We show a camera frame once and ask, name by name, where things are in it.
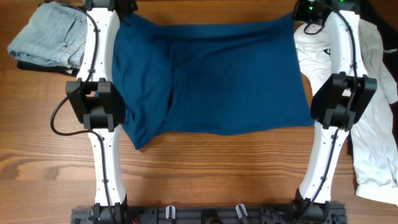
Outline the blue polo shirt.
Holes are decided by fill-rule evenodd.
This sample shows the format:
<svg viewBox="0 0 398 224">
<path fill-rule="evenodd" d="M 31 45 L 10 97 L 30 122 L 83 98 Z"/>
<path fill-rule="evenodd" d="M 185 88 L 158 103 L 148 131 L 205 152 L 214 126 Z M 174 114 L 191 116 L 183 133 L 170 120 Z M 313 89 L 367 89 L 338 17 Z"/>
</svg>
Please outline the blue polo shirt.
<svg viewBox="0 0 398 224">
<path fill-rule="evenodd" d="M 112 74 L 136 149 L 168 131 L 234 135 L 313 124 L 290 15 L 161 26 L 130 14 L 116 35 Z"/>
</svg>

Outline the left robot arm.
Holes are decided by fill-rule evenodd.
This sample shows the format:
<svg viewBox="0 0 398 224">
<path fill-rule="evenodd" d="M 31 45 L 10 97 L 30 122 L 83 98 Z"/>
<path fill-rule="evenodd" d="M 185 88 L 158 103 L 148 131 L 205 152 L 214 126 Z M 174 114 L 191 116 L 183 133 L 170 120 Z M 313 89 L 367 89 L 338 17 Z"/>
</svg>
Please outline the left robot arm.
<svg viewBox="0 0 398 224">
<path fill-rule="evenodd" d="M 119 139 L 126 106 L 113 83 L 114 42 L 119 30 L 117 1 L 84 1 L 87 15 L 85 53 L 69 102 L 93 148 L 96 195 L 88 210 L 73 210 L 72 223 L 137 223 L 127 204 L 121 177 Z"/>
</svg>

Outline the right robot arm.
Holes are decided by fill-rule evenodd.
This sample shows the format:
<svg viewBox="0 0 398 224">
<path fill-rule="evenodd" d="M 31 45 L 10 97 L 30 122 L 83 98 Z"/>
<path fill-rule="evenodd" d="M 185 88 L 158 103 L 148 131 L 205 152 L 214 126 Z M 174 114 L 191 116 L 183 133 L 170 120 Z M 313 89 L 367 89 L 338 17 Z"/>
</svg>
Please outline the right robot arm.
<svg viewBox="0 0 398 224">
<path fill-rule="evenodd" d="M 330 41 L 331 75 L 312 98 L 315 139 L 308 169 L 289 208 L 290 223 L 338 223 L 345 208 L 331 203 L 342 145 L 377 90 L 359 43 L 359 1 L 298 0 L 295 21 L 318 25 Z"/>
</svg>

